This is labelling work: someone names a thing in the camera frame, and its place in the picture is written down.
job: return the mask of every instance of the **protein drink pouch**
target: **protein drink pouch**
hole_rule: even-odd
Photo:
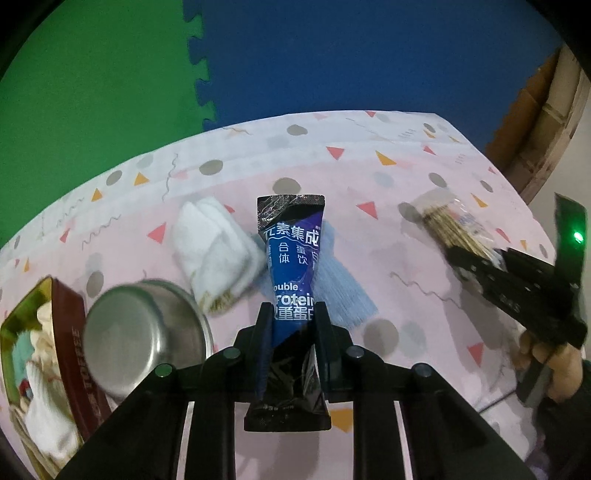
[[[259,234],[275,291],[272,342],[262,400],[245,417],[250,432],[330,429],[314,366],[312,279],[320,251],[324,197],[272,195],[257,202]]]

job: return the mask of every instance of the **gray dot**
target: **gray dot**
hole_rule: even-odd
[[[481,180],[480,185],[482,185],[485,188],[485,190],[488,190],[489,192],[492,193],[492,187],[489,184],[487,184],[487,182],[485,182],[484,180]]]
[[[285,148],[288,147],[290,141],[284,135],[276,135],[274,137],[267,138],[267,145],[269,148]]]
[[[297,195],[300,190],[300,184],[288,177],[283,177],[273,184],[273,192],[277,195]]]
[[[306,135],[306,133],[308,133],[308,130],[306,130],[304,127],[300,127],[299,125],[294,124],[287,127],[287,133],[293,135],[294,137],[297,137],[298,135]]]
[[[104,283],[105,278],[102,272],[92,272],[88,278],[88,282],[86,282],[86,293],[88,296],[91,299],[95,298],[103,289]]]
[[[427,337],[415,322],[408,322],[400,329],[400,351],[409,358],[417,358],[427,351]]]
[[[412,223],[421,223],[421,214],[410,203],[402,202],[398,204],[398,211],[402,218]]]
[[[394,185],[394,180],[390,175],[387,173],[377,171],[374,173],[374,180],[375,183],[380,185],[381,187],[390,188]]]
[[[139,159],[137,165],[139,168],[148,168],[154,161],[154,156],[151,153],[144,155]]]
[[[386,319],[371,322],[363,332],[363,344],[368,350],[385,357],[393,353],[399,340],[397,328]]]
[[[447,187],[447,182],[443,179],[443,177],[437,173],[431,172],[429,174],[429,180],[431,180],[435,185],[441,187],[442,189]]]
[[[204,175],[215,175],[216,173],[220,173],[223,168],[223,161],[222,160],[209,160],[202,164],[199,167],[199,171]]]
[[[120,170],[115,170],[111,175],[107,177],[107,186],[110,187],[111,185],[115,185],[115,183],[117,183],[121,178],[121,175],[123,175],[123,173]]]

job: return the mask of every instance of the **pink tablecloth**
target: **pink tablecloth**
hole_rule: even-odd
[[[132,158],[46,208],[0,251],[0,317],[48,274],[79,291],[87,307],[107,288],[145,277],[189,289],[170,238],[183,202],[213,195],[254,235],[258,196],[321,193],[333,229],[331,255],[375,306],[352,330],[353,340],[393,364],[428,362],[480,408],[514,388],[506,352],[516,327],[462,289],[414,222],[408,204],[444,187],[500,247],[553,261],[550,241],[515,190],[442,118],[302,113],[207,132]],[[254,289],[210,319],[216,346],[230,345],[253,324],[264,300]],[[5,395],[0,407],[0,425],[24,458]],[[261,436],[243,432],[244,411],[237,408],[238,478],[288,478],[286,472],[351,478],[350,406],[332,410],[329,432]]]

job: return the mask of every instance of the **stainless steel bowl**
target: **stainless steel bowl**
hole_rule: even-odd
[[[96,301],[83,348],[96,383],[121,401],[158,364],[203,363],[213,353],[213,338],[189,293],[168,281],[142,280],[114,287]]]

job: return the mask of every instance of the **red triangle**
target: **red triangle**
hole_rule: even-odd
[[[507,236],[507,234],[501,230],[500,228],[497,228],[495,230],[496,233],[498,233],[501,237],[503,237],[505,240],[507,240],[509,243],[511,243],[511,240],[509,240],[509,237]]]
[[[158,228],[155,228],[148,234],[148,238],[151,238],[155,242],[158,242],[162,245],[162,240],[164,240],[164,233],[166,232],[166,222],[160,225]]]
[[[470,355],[472,355],[472,358],[474,359],[476,364],[479,367],[481,367],[482,366],[482,353],[484,352],[484,343],[480,342],[480,343],[477,343],[476,345],[469,346],[468,351],[470,352]]]
[[[378,212],[375,209],[375,203],[374,202],[360,203],[359,205],[357,205],[357,208],[360,209],[360,210],[363,210],[368,215],[371,215],[376,220],[378,219]]]
[[[70,229],[66,230],[64,232],[64,234],[60,237],[60,242],[65,244],[66,243],[66,239],[68,238],[68,233],[70,233]]]
[[[345,151],[344,148],[338,148],[338,147],[326,147],[326,150],[329,151],[329,153],[333,156],[333,158],[335,160],[338,160],[340,158],[340,156],[343,154],[343,152]]]

